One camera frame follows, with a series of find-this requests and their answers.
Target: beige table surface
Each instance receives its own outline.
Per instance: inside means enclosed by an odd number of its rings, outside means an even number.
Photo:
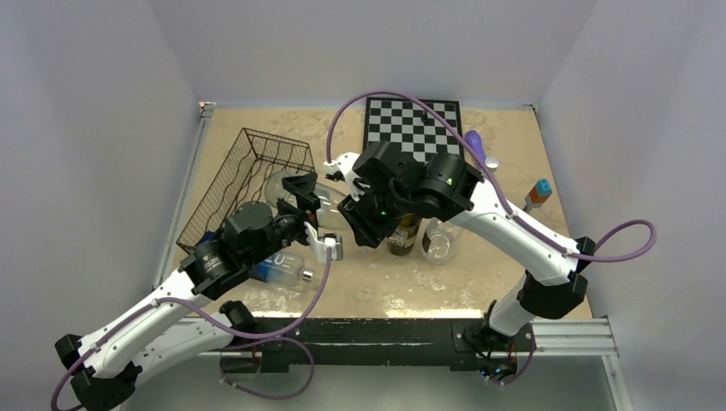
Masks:
[[[304,140],[310,144],[316,171],[322,175],[324,138],[334,110],[235,109],[215,110],[193,190],[187,218],[210,186],[225,155],[241,128]],[[567,226],[557,197],[537,121],[531,110],[462,110],[463,129],[476,129],[484,141],[487,155],[499,159],[497,179],[510,201],[524,206],[524,197],[540,178],[547,178],[555,193],[532,216],[558,233]],[[336,128],[333,156],[360,152],[364,111],[348,110]],[[320,177],[320,181],[345,193],[342,183]],[[505,253],[466,232],[457,255],[445,265],[426,261],[420,252],[420,235],[415,249],[404,257],[389,253],[385,244],[377,249],[356,247],[353,234],[343,236],[343,261],[332,266],[330,279],[313,317],[385,318],[441,317],[479,314],[494,299],[505,295],[524,273],[521,265]],[[312,299],[322,277],[323,265],[312,253],[295,244],[287,249],[306,259],[315,278],[306,286],[288,289],[248,280],[212,302],[211,313],[225,301],[241,300],[254,312],[301,313]],[[185,253],[177,249],[176,261]],[[590,318],[587,302],[580,304],[569,318]]]

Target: black wire basket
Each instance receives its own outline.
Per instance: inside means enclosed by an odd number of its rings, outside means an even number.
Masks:
[[[303,141],[243,128],[176,244],[191,253],[242,203],[264,201],[261,197],[265,180],[279,170],[314,172],[310,146]]]

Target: chessboard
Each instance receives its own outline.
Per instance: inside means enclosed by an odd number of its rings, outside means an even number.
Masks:
[[[422,101],[463,135],[458,101]],[[390,141],[400,144],[401,151],[410,152],[418,161],[427,162],[440,152],[464,157],[464,148],[442,124],[404,99],[368,98],[364,133],[363,149],[374,141]]]

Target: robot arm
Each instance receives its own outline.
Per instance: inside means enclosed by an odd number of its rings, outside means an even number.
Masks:
[[[346,153],[324,165],[328,178],[344,180],[350,195],[339,205],[359,246],[377,247],[401,217],[436,217],[481,236],[525,267],[520,283],[488,313],[482,337],[494,345],[535,316],[559,319],[584,299],[586,262],[563,255],[507,215],[490,182],[463,159],[438,154],[423,164],[389,143],[372,143],[360,155]],[[588,238],[559,235],[512,205],[514,213],[569,250],[594,251]]]
[[[341,259],[341,237],[318,235],[315,212],[320,203],[313,193],[316,180],[315,174],[286,179],[283,186],[295,195],[297,207],[279,200],[278,215],[274,217],[265,204],[245,203],[224,220],[211,240],[200,243],[178,270],[121,317],[84,337],[68,334],[58,340],[56,351],[67,369],[86,352],[93,351],[74,369],[71,381],[81,404],[89,411],[111,409],[155,373],[231,341],[226,333],[213,330],[211,325],[203,330],[174,325],[190,310],[180,304],[161,304],[160,299],[174,297],[204,307],[246,281],[256,264],[292,241],[309,246],[318,261],[326,261],[329,249],[333,260]],[[126,320],[129,314],[148,306],[154,308]],[[236,328],[251,319],[249,311],[241,308],[242,313],[229,311],[221,315],[223,324]],[[106,343],[97,345],[116,326],[122,328]]]

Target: white wall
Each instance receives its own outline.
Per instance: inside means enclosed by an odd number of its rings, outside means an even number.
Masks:
[[[539,113],[572,234],[634,217],[659,228],[644,258],[586,271],[638,410],[726,400],[724,45],[724,2],[600,1]]]
[[[53,343],[152,285],[199,106],[146,0],[2,2],[0,73],[0,408],[48,409]]]
[[[194,92],[336,104],[376,88],[537,103],[595,0],[150,0]]]

